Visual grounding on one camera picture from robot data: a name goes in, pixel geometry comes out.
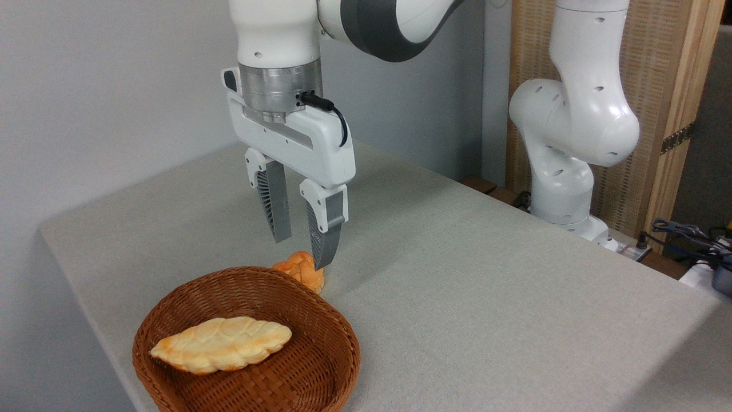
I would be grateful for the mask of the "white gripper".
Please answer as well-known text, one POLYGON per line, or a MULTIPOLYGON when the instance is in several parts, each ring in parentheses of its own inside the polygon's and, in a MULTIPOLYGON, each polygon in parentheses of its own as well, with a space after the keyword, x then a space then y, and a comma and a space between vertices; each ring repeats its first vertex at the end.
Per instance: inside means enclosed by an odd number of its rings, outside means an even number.
POLYGON ((349 219, 343 184, 356 174, 352 141, 341 144, 340 118, 308 105, 286 114, 283 124, 268 122, 245 105, 238 68, 223 70, 221 78, 236 136, 250 147, 245 154, 249 184, 258 193, 274 242, 291 237, 285 165, 307 178, 300 184, 300 193, 307 203, 314 265, 317 270, 326 267, 336 255, 341 227, 349 219))

